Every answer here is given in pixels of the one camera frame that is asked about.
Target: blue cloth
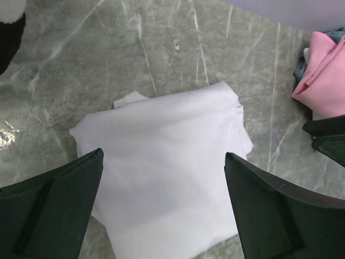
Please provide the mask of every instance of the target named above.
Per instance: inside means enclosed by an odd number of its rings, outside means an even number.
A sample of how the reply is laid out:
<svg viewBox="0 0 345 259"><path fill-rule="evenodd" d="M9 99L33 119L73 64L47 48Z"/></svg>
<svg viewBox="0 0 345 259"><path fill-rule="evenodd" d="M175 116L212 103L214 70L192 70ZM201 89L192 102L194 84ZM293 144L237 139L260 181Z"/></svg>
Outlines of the blue cloth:
<svg viewBox="0 0 345 259"><path fill-rule="evenodd" d="M341 37L345 36L345 27L337 30L337 31L327 31L325 34L330 37L336 44L339 43ZM293 72L293 75L296 79L296 85L300 82L302 79L304 72L306 71L307 63L304 59L304 56L302 55L300 58L300 62L298 63L298 66L295 69L295 72Z"/></svg>

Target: pink cloth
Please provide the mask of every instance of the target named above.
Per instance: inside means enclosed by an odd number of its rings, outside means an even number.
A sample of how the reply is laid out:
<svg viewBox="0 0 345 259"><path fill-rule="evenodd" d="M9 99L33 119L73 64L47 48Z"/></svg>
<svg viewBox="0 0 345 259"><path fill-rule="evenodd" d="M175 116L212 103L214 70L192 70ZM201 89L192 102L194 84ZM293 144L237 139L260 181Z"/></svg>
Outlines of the pink cloth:
<svg viewBox="0 0 345 259"><path fill-rule="evenodd" d="M336 45L321 32L313 32L310 60L291 97L321 118L345 114L345 36Z"/></svg>

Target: marble countertop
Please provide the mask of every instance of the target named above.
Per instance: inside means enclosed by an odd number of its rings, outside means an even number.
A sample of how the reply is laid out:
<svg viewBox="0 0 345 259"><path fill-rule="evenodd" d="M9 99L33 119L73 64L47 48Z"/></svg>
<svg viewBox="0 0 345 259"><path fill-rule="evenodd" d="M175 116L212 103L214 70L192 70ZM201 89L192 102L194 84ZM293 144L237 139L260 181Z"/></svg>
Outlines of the marble countertop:
<svg viewBox="0 0 345 259"><path fill-rule="evenodd" d="M217 0L29 0L26 14L22 46L0 77L0 186L75 159L68 130L129 92L156 97L224 80L245 108L250 162L345 198L344 169L312 150L308 112L289 97L308 34ZM94 218L80 258L115 258ZM238 236L198 258L243 258Z"/></svg>

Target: white cloth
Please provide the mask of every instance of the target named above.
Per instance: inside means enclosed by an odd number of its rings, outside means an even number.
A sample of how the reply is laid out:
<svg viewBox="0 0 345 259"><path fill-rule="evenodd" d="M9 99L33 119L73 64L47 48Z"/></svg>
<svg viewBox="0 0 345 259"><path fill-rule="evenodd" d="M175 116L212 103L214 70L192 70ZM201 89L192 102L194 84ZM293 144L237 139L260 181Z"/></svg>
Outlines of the white cloth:
<svg viewBox="0 0 345 259"><path fill-rule="evenodd" d="M14 23L25 11L26 0L0 0L0 22Z"/></svg>
<svg viewBox="0 0 345 259"><path fill-rule="evenodd" d="M192 258L237 233L224 158L252 149L243 107L225 82L142 99L134 92L70 130L79 156L105 154L92 215L117 259Z"/></svg>
<svg viewBox="0 0 345 259"><path fill-rule="evenodd" d="M309 48L306 47L304 50L303 50L303 56L304 56L304 60L306 61L306 64L308 65L309 64L309 60L311 58L311 55L310 55L310 51L309 51Z"/></svg>

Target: black object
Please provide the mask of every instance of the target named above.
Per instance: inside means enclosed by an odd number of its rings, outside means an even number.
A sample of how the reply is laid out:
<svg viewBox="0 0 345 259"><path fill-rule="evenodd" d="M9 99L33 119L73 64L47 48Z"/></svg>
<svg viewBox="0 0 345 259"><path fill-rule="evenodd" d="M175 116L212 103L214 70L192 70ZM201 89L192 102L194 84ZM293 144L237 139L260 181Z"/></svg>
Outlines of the black object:
<svg viewBox="0 0 345 259"><path fill-rule="evenodd" d="M103 151L0 189L0 258L77 259Z"/></svg>
<svg viewBox="0 0 345 259"><path fill-rule="evenodd" d="M344 259L345 201L306 190L235 154L225 175L246 259Z"/></svg>
<svg viewBox="0 0 345 259"><path fill-rule="evenodd" d="M5 72L19 50L25 24L25 13L14 23L0 22L0 74Z"/></svg>
<svg viewBox="0 0 345 259"><path fill-rule="evenodd" d="M345 166L345 116L309 121L303 130L315 137L314 149Z"/></svg>

